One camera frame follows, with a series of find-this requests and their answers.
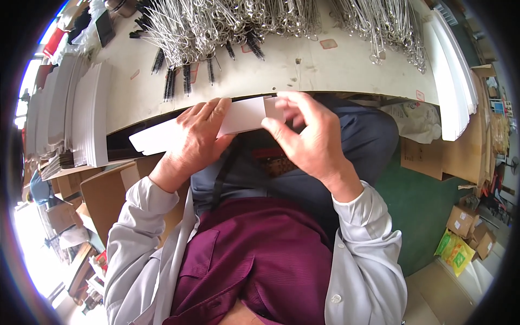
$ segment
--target white paper card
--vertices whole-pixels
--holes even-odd
[[[275,108],[276,97],[255,97],[231,103],[231,107],[224,117],[218,136],[224,134],[238,134],[262,128],[265,117],[285,122],[283,111]],[[163,122],[146,130],[129,136],[135,150],[144,155],[152,155],[167,151],[171,143],[176,141],[172,133],[172,124],[175,119]]]
[[[266,117],[285,122],[283,112],[275,108],[276,98],[256,97],[236,101],[231,104],[218,135],[238,134],[262,128]]]

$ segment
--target person's left hand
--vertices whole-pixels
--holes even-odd
[[[191,175],[218,160],[235,137],[229,134],[217,139],[230,105],[230,98],[214,98],[179,115],[173,126],[173,146],[150,173],[150,180],[173,193]]]

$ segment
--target stack of white cardboard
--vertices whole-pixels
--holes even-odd
[[[31,97],[25,154],[27,160],[49,160],[43,179],[64,168],[109,163],[105,125],[111,72],[106,62],[89,67],[86,58],[67,54]]]
[[[478,97],[459,43],[437,9],[424,23],[424,46],[437,86],[443,140],[455,141],[476,112]]]

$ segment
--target window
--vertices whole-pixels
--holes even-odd
[[[66,278],[67,265],[45,246],[46,233],[35,203],[15,211],[15,229],[34,286],[42,296],[50,296]]]
[[[34,82],[36,81],[36,74],[38,73],[38,68],[42,63],[41,59],[34,59],[29,61],[27,65],[27,69],[25,71],[25,75],[22,79],[22,84],[20,86],[20,94],[19,97],[22,97],[27,89],[29,95],[32,95],[34,92]],[[27,120],[27,103],[21,99],[18,99],[18,106],[16,107],[15,113],[15,124],[18,128],[23,128],[25,121]]]

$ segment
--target hand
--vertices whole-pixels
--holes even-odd
[[[287,125],[265,118],[262,126],[301,170],[320,180],[340,202],[350,202],[363,192],[352,163],[341,148],[340,119],[310,95],[279,92],[276,107],[294,126],[306,125],[300,134]]]
[[[217,139],[230,105],[229,98],[214,98],[182,112],[173,126],[173,146],[150,173],[150,180],[173,193],[191,175],[214,163],[235,137],[224,135]]]

